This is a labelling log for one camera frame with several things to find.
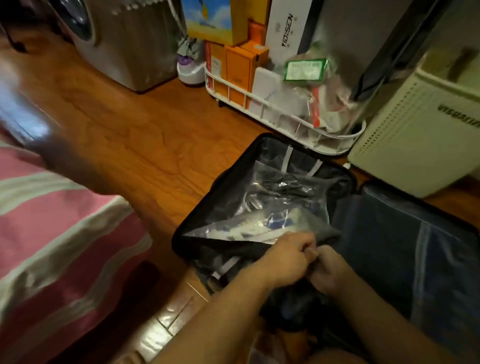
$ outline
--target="person's left hand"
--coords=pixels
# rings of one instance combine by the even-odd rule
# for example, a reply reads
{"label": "person's left hand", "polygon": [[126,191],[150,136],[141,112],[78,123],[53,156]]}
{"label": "person's left hand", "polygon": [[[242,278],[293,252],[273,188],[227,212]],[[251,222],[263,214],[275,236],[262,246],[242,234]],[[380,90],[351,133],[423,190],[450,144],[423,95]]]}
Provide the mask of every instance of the person's left hand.
{"label": "person's left hand", "polygon": [[260,277],[266,278],[272,288],[277,288],[302,278],[308,264],[316,257],[314,234],[287,232],[253,265]]}

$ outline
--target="open suitcase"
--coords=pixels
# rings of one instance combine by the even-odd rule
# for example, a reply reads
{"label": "open suitcase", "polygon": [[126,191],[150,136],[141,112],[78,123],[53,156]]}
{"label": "open suitcase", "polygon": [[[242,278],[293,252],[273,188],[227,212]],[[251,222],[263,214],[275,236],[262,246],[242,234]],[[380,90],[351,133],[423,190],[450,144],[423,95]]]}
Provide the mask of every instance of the open suitcase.
{"label": "open suitcase", "polygon": [[[263,182],[281,181],[275,186],[293,189],[303,203],[306,195],[316,193],[316,186],[308,184],[318,182],[322,203],[308,200],[304,206],[324,215],[341,232],[326,234],[322,243],[332,245],[381,297],[433,340],[458,355],[474,350],[480,358],[477,229],[383,182],[370,181],[357,188],[348,169],[270,133],[258,136],[215,180],[173,235],[173,250],[196,268],[208,289],[225,287],[270,245],[187,234],[238,214],[258,176]],[[368,360],[344,317],[306,279],[273,291],[261,315],[275,327],[308,329],[321,344],[342,347]]]}

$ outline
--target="pink striped blanket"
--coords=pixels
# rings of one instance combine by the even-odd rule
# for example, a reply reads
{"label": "pink striped blanket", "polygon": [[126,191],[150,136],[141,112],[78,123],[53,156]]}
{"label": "pink striped blanket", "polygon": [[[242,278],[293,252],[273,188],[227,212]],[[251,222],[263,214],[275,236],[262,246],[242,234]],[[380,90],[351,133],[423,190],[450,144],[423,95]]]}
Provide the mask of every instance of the pink striped blanket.
{"label": "pink striped blanket", "polygon": [[45,363],[94,328],[150,246],[122,197],[45,170],[0,135],[0,363]]}

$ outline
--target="floor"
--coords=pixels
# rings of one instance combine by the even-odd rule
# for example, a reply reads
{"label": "floor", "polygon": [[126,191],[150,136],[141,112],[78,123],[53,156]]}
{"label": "floor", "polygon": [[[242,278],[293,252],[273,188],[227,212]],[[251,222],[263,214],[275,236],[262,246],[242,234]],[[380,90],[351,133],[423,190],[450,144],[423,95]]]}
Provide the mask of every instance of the floor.
{"label": "floor", "polygon": [[[128,334],[150,321],[122,348],[116,332],[98,346],[118,347],[116,355],[135,349],[151,356],[210,299],[172,252],[173,232],[215,177],[267,130],[177,79],[135,94],[47,29],[14,29],[12,35],[28,53],[16,53],[0,37],[0,120],[52,169],[94,191],[121,194],[150,224],[151,261],[163,279],[123,320]],[[359,183],[369,179],[353,172]],[[480,188],[471,178],[427,202],[480,228]],[[280,335],[291,361],[299,363],[308,350],[304,334]],[[92,352],[83,363],[97,362],[106,361]]]}

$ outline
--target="black chair leg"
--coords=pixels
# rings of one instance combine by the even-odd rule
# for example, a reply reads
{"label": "black chair leg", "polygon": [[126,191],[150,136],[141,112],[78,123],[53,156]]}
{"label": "black chair leg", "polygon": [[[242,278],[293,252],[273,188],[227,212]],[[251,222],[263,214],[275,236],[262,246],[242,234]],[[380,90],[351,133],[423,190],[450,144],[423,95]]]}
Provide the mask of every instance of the black chair leg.
{"label": "black chair leg", "polygon": [[0,21],[0,29],[5,33],[5,35],[7,36],[8,42],[10,43],[10,45],[14,50],[20,53],[27,52],[27,49],[25,48],[25,44],[23,44],[22,42],[15,42],[10,36],[10,34],[7,32],[7,28],[5,28],[5,26],[2,24],[1,21]]}

